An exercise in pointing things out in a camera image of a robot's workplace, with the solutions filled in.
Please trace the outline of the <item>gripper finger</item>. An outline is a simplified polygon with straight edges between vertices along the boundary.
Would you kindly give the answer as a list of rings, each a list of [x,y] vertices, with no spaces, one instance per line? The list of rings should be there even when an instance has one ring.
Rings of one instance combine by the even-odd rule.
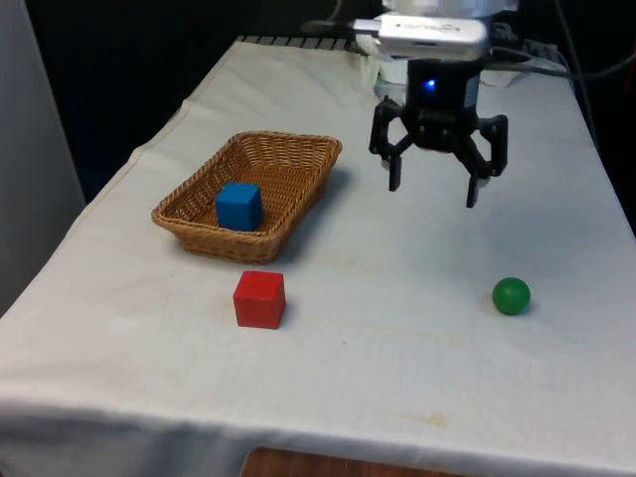
[[[491,157],[486,161],[470,133],[462,132],[454,140],[454,155],[469,173],[466,207],[473,208],[480,187],[491,177],[499,177],[508,164],[508,130],[506,115],[478,118],[476,130],[490,144]]]
[[[403,107],[386,96],[375,108],[371,129],[369,151],[379,155],[389,170],[389,190],[395,192],[400,186],[401,154],[413,144],[407,134],[397,144],[389,142],[389,126],[396,118],[401,118]]]

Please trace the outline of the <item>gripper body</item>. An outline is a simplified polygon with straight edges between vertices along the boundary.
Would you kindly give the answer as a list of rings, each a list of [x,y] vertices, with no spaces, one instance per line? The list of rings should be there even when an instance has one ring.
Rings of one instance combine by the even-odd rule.
[[[405,129],[421,149],[452,150],[477,128],[482,63],[410,60]]]

